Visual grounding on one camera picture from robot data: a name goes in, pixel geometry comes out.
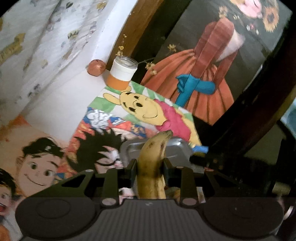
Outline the spotted banana front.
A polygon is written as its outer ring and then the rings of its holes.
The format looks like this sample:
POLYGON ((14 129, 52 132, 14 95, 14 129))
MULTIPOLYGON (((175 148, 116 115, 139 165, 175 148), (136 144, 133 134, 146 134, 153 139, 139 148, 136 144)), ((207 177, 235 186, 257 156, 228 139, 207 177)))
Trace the spotted banana front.
POLYGON ((159 132, 149 138, 137 160, 137 194, 140 199, 165 199, 165 180, 160 172, 171 130, 159 132))

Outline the colourful anime comic poster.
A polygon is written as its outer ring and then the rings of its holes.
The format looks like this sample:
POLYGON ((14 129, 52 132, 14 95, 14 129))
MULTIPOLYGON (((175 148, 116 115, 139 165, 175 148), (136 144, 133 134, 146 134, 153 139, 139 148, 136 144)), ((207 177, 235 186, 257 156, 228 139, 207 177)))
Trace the colourful anime comic poster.
POLYGON ((70 140, 61 171, 70 176, 88 169, 101 174, 112 168, 124 168, 126 164, 119 156, 119 149, 133 136, 129 131, 109 126, 97 128, 85 117, 70 140))

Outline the two boys cartoon poster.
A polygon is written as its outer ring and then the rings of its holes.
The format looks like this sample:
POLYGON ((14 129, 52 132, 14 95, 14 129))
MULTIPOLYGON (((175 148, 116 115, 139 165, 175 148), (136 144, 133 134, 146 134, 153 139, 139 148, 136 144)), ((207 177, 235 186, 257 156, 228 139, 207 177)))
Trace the two boys cartoon poster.
POLYGON ((23 116, 1 127, 1 240, 20 240, 17 206, 74 174, 66 144, 32 127, 23 116))

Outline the winnie the pooh drawing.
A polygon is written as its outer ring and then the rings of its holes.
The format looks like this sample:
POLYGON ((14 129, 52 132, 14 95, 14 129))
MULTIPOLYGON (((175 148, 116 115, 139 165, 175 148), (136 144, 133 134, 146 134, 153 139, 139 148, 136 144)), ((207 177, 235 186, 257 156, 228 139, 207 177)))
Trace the winnie the pooh drawing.
POLYGON ((153 132, 171 130, 191 147, 202 145, 190 112, 133 81, 125 90, 104 87, 89 106, 153 132))

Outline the white orange jar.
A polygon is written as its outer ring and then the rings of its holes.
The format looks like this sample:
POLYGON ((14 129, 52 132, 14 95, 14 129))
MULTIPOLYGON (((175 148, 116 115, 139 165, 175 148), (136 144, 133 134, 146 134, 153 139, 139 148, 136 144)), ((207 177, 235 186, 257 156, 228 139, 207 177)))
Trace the white orange jar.
POLYGON ((126 90, 134 73, 137 71, 138 62, 127 56, 117 56, 111 66, 106 80, 106 85, 115 90, 126 90))

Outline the dried yellow flower sprig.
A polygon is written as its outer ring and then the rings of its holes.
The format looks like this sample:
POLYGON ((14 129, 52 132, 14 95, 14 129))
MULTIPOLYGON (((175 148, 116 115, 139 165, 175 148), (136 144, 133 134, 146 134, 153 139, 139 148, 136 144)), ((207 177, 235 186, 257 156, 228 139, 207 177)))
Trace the dried yellow flower sprig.
POLYGON ((152 75, 156 74, 156 71, 153 70, 155 65, 153 61, 157 57, 158 52, 161 49, 161 46, 165 43, 166 38, 161 37, 144 37, 143 40, 133 45, 133 50, 131 54, 126 54, 124 51, 127 48, 126 45, 127 35, 123 34, 121 45, 118 46, 117 53, 115 54, 115 60, 117 60, 121 65, 129 67, 132 69, 137 68, 140 64, 145 64, 145 69, 151 71, 152 75))

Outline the girl orange dress poster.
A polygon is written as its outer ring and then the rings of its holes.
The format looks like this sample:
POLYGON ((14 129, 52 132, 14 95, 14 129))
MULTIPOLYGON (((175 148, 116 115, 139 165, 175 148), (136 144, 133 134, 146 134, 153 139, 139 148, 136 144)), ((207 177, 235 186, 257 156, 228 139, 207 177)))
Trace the girl orange dress poster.
POLYGON ((291 16, 281 1, 191 1, 141 83, 213 125, 254 79, 291 16))

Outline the white cartoon-print cloth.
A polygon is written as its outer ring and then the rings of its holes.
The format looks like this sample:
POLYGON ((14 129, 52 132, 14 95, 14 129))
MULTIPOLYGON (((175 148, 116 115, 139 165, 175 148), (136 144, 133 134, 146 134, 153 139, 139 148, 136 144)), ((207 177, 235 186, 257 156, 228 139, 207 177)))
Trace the white cartoon-print cloth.
POLYGON ((107 1, 18 1, 1 17, 1 124, 84 48, 107 1))

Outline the brown wooden door frame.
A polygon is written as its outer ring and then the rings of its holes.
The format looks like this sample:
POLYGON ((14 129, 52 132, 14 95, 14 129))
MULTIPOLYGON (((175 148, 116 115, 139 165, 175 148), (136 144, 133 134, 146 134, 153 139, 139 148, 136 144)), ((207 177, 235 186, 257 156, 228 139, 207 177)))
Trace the brown wooden door frame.
POLYGON ((162 0, 136 2, 113 46, 107 61, 107 70, 111 69, 113 60, 119 51, 128 57, 132 55, 146 28, 163 2, 162 0))

